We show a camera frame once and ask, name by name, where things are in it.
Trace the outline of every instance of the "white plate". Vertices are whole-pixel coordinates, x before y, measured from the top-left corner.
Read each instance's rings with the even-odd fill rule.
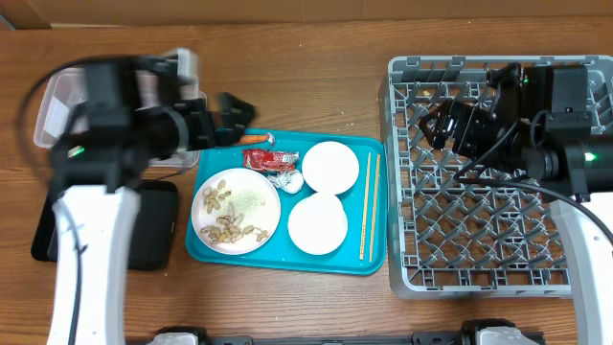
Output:
[[[287,220],[291,240],[312,255],[334,251],[347,237],[347,230],[343,204],[336,195],[325,193],[315,193],[298,202]]]
[[[303,177],[315,192],[339,195],[353,186],[360,164],[352,149],[337,142],[319,143],[306,152]]]
[[[207,187],[216,188],[222,179],[226,181],[226,187],[221,191],[232,191],[232,194],[220,202],[219,210],[213,209],[211,214],[207,214],[207,209],[203,204],[204,196],[202,192]],[[192,204],[192,226],[196,235],[209,248],[222,254],[246,254],[264,245],[268,239],[257,242],[256,236],[253,234],[245,235],[234,243],[223,242],[218,244],[213,244],[207,234],[200,234],[200,229],[207,225],[216,224],[217,217],[228,213],[230,202],[234,204],[236,215],[244,214],[244,220],[240,227],[253,225],[268,231],[268,239],[272,237],[281,217],[279,194],[263,175],[243,168],[219,172],[200,186]]]

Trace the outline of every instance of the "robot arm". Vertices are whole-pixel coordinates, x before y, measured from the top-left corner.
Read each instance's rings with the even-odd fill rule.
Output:
[[[256,116],[251,104],[222,94],[223,126],[216,127],[203,100],[184,100],[184,74],[192,74],[184,72],[196,64],[187,50],[83,64],[88,99],[72,109],[51,150],[59,248],[48,344],[125,343],[125,271],[140,174],[153,158],[233,145]],[[142,108],[137,71],[157,77],[159,106]],[[72,133],[81,117],[88,129]]]
[[[434,149],[452,139],[452,150],[472,160],[454,176],[460,183],[530,189],[534,185],[518,180],[538,182],[564,244],[579,344],[612,344],[613,136],[591,135],[587,71],[582,65],[511,63],[489,71],[486,83],[497,90],[489,111],[445,101],[420,119],[420,129]],[[511,183],[465,178],[478,164],[526,173]],[[579,211],[578,202],[602,221],[599,226]]]

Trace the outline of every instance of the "gray dish rack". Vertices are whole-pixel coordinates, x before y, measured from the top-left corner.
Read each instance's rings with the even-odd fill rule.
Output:
[[[468,161],[451,149],[431,149],[417,128],[444,100],[488,109],[487,70],[514,61],[584,64],[592,132],[613,127],[612,57],[393,58],[378,101],[389,165],[390,284],[400,298],[570,296],[562,243],[539,195],[455,182]],[[511,178],[495,170],[481,176]]]

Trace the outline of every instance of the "teal tray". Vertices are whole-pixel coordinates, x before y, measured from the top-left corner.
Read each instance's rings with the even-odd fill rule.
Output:
[[[318,133],[302,133],[265,129],[250,129],[248,134],[264,134],[271,132],[277,142],[274,150],[298,151],[301,160],[298,169],[302,170],[302,158],[305,153],[315,144],[324,141],[336,141],[350,147],[357,155],[360,162],[360,175],[357,181],[348,191],[338,197],[343,202],[343,208],[347,213],[349,231],[345,241],[333,252],[315,256],[309,255],[296,247],[287,233],[287,218],[289,212],[298,201],[311,196],[314,192],[305,183],[303,189],[296,195],[288,194],[279,190],[281,199],[281,220],[279,226],[261,248],[244,255],[225,255],[215,252],[206,246],[193,231],[192,219],[188,225],[185,244],[188,252],[196,260],[204,263],[247,265],[255,267],[292,269],[301,271],[345,273],[368,275],[375,273],[385,261],[386,248],[386,225],[387,225],[387,164],[385,150],[378,141],[364,137],[343,135],[329,135]],[[194,194],[200,186],[211,176],[226,169],[242,167],[243,148],[229,149],[206,149],[200,153],[200,164],[195,181]],[[364,260],[359,260],[360,236],[362,232],[362,212],[364,209],[364,186],[366,183],[366,166],[368,152],[371,155],[371,186],[369,191],[369,211],[366,229],[366,242],[364,245]],[[375,165],[376,155],[381,155],[379,172],[378,207],[376,216],[375,247],[373,261],[369,263],[371,216],[373,214],[373,195],[375,190]]]

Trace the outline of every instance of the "chopsticks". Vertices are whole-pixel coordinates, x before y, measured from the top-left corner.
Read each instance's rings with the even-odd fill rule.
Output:
[[[370,253],[370,260],[369,263],[371,263],[373,261],[373,249],[375,248],[375,225],[376,225],[376,206],[378,205],[378,192],[379,192],[379,163],[381,161],[381,155],[378,154],[376,156],[376,168],[375,168],[375,195],[373,198],[373,218],[371,219],[371,222],[373,223],[372,227],[371,227],[371,253]]]
[[[364,187],[364,212],[362,215],[362,237],[360,239],[360,260],[364,260],[364,242],[366,241],[366,218],[368,217],[368,190],[371,186],[371,153],[368,152],[366,166],[366,187]]]

